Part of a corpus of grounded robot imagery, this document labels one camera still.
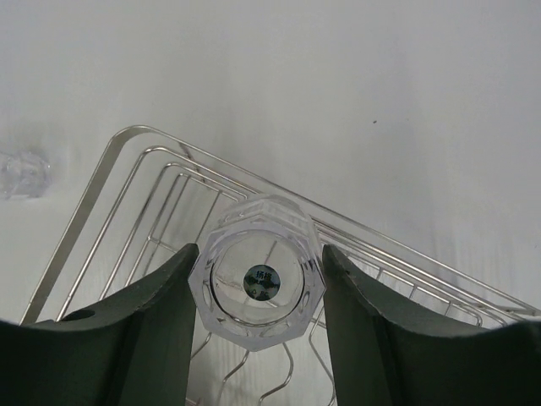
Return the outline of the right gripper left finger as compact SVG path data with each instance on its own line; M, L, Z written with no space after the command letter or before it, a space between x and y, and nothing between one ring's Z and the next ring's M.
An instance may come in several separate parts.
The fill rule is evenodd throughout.
M1 324L3 405L184 405L195 305L186 244L157 270L60 321Z

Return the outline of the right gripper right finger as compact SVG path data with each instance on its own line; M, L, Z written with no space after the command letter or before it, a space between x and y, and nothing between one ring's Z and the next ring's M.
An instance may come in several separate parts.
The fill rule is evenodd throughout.
M339 404L539 404L538 322L485 329L451 319L367 275L333 245L322 264Z

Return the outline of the clear glass cup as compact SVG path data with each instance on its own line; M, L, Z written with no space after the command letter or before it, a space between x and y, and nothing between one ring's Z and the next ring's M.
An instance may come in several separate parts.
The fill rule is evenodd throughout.
M51 160L43 149L1 145L1 200L42 197L53 179Z
M314 221L279 195L229 206L189 274L204 328L257 352L301 337L325 293Z

